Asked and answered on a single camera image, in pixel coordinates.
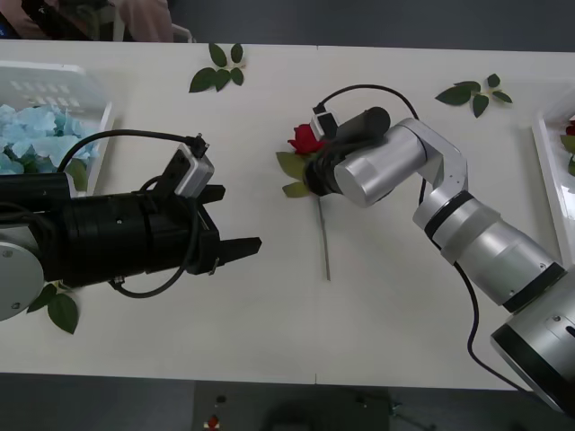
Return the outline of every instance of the artificial leaf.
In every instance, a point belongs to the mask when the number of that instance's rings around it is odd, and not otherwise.
[[[227,66],[227,57],[223,49],[221,49],[215,43],[209,44],[209,56],[212,57],[212,61],[218,67]]]
[[[72,162],[66,167],[66,173],[69,173],[74,180],[74,187],[78,191],[88,190],[88,172],[86,165],[78,159],[72,159]]]
[[[506,103],[513,103],[511,98],[504,92],[496,91],[493,92],[493,95],[497,97],[500,101],[504,101]]]
[[[487,78],[487,84],[491,87],[491,88],[495,88],[497,87],[499,84],[501,84],[501,80],[500,78],[493,74],[493,75],[489,75],[489,77]]]
[[[58,294],[48,304],[48,316],[61,330],[74,334],[78,326],[78,307],[74,300],[65,294]]]
[[[457,83],[456,86],[469,87],[472,92],[480,92],[482,90],[481,85],[475,81],[462,81],[461,83]]]
[[[487,105],[489,105],[489,97],[477,94],[473,98],[473,114],[477,119],[485,112]]]
[[[293,182],[281,188],[288,198],[303,198],[309,195],[309,190],[303,182]]]
[[[281,170],[294,180],[304,179],[305,160],[295,153],[276,153]]]
[[[575,136],[561,135],[561,142],[567,151],[575,154]]]
[[[190,92],[204,92],[212,85],[216,78],[216,70],[212,67],[204,67],[199,70],[191,80]]]
[[[54,285],[47,285],[42,289],[34,302],[30,304],[27,312],[35,312],[36,310],[42,308],[44,305],[48,305],[52,298],[56,296],[57,292],[58,291]]]
[[[436,99],[447,105],[463,105],[471,99],[471,88],[465,85],[456,85],[442,92]]]
[[[243,72],[242,69],[239,69],[237,67],[234,67],[232,69],[232,72],[230,72],[232,75],[232,81],[234,81],[234,84],[236,85],[242,85],[243,84]]]
[[[226,86],[227,83],[230,82],[230,73],[225,69],[219,69],[216,72],[216,79],[214,80],[214,85],[216,86],[216,90],[220,91],[222,88]]]
[[[239,63],[243,58],[243,47],[239,43],[232,46],[232,61]]]

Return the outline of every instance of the white plastic basket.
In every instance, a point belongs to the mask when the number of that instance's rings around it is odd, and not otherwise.
[[[103,88],[79,66],[0,61],[0,105],[16,110],[56,105],[99,132],[110,130],[112,103]],[[108,139],[97,144],[99,156],[88,163],[88,188],[92,195],[102,167]]]
[[[533,121],[535,145],[564,267],[575,264],[575,177],[567,171],[571,154],[561,142],[575,115],[575,88],[539,110]]]

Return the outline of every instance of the red rose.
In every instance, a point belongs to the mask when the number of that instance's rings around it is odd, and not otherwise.
[[[296,154],[310,154],[319,151],[323,147],[323,141],[315,139],[314,131],[309,124],[302,124],[294,128],[296,139],[288,142],[296,149]]]

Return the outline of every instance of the black floor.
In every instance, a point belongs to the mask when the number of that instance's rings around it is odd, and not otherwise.
[[[575,50],[572,0],[173,0],[200,42]]]
[[[575,429],[571,419],[513,391],[34,374],[0,374],[0,388],[2,431],[196,431],[214,414],[222,431],[264,431],[286,411],[303,411],[300,416],[321,425],[315,431]],[[401,406],[390,414],[395,404]]]

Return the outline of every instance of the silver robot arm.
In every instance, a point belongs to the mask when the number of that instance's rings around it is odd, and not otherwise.
[[[359,118],[364,117],[363,126],[370,122],[368,114],[351,120],[354,133]],[[317,119],[312,126],[322,134]],[[332,142],[342,145],[337,135]],[[474,198],[467,191],[465,158],[416,119],[401,121],[372,145],[335,162],[328,169],[331,176],[320,176],[326,183],[332,179],[327,192],[341,193],[360,207],[374,205],[415,172],[432,185],[413,221],[450,264],[512,313],[491,335],[493,347],[547,404],[575,417],[575,271],[565,271]],[[306,168],[308,184],[318,183],[310,173],[313,163]]]

